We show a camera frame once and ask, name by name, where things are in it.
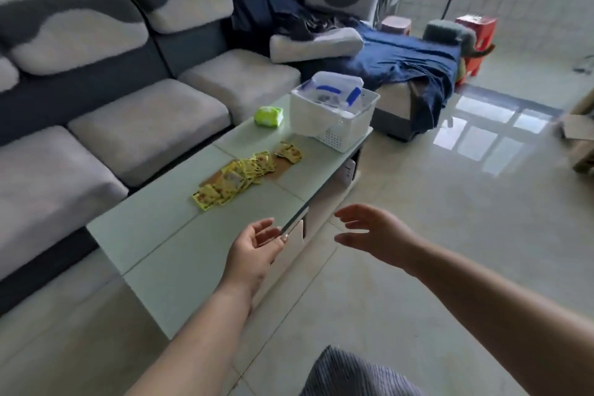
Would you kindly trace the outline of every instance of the gray striped fabric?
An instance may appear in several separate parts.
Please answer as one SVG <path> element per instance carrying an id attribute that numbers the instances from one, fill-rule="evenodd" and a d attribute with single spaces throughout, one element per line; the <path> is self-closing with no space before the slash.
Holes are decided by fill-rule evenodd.
<path id="1" fill-rule="evenodd" d="M 422 396 L 405 377 L 328 346 L 309 372 L 300 396 Z"/>

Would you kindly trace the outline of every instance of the coffee table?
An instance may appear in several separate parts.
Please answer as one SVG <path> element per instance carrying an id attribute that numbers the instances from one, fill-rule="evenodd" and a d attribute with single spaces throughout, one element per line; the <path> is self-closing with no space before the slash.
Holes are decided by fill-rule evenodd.
<path id="1" fill-rule="evenodd" d="M 288 95 L 274 105 L 285 110 L 278 129 L 247 120 L 87 226 L 169 338 L 215 289 L 229 246 L 248 223 L 274 217 L 289 234 L 254 299 L 257 306 L 360 177 L 356 173 L 346 185 L 333 174 L 349 158 L 357 161 L 371 128 L 348 152 L 340 153 L 291 132 Z M 285 139 L 297 145 L 304 158 L 277 179 L 264 179 L 207 212 L 191 199 L 201 182 L 231 160 L 273 152 Z"/>

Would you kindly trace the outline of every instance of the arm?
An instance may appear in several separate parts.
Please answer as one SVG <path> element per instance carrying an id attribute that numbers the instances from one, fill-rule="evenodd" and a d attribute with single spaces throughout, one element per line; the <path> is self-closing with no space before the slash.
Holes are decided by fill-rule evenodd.
<path id="1" fill-rule="evenodd" d="M 594 388 L 594 324 L 552 301 L 431 244 L 389 212 L 354 204 L 336 216 L 336 241 L 419 279 L 532 396 Z"/>
<path id="2" fill-rule="evenodd" d="M 253 296 L 286 237 L 273 219 L 250 224 L 234 241 L 225 272 L 210 298 L 193 314 L 127 396 L 218 396 L 248 317 Z"/>

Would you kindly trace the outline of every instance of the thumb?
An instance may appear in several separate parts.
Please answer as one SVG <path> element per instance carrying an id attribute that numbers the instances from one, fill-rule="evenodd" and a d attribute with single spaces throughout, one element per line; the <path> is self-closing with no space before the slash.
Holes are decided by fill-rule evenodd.
<path id="1" fill-rule="evenodd" d="M 286 235 L 275 238 L 274 240 L 260 246 L 257 250 L 264 255 L 268 263 L 272 263 L 276 256 L 283 250 L 287 242 Z"/>
<path id="2" fill-rule="evenodd" d="M 340 233 L 334 237 L 334 241 L 349 248 L 366 250 L 366 236 L 366 233 Z"/>

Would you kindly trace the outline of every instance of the left hand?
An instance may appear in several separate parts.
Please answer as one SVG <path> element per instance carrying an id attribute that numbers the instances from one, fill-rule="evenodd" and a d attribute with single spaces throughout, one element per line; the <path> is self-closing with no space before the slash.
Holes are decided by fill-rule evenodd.
<path id="1" fill-rule="evenodd" d="M 219 288 L 240 291 L 251 302 L 287 241 L 286 235 L 279 236 L 280 227 L 271 227 L 273 222 L 273 218 L 253 222 L 237 236 Z"/>

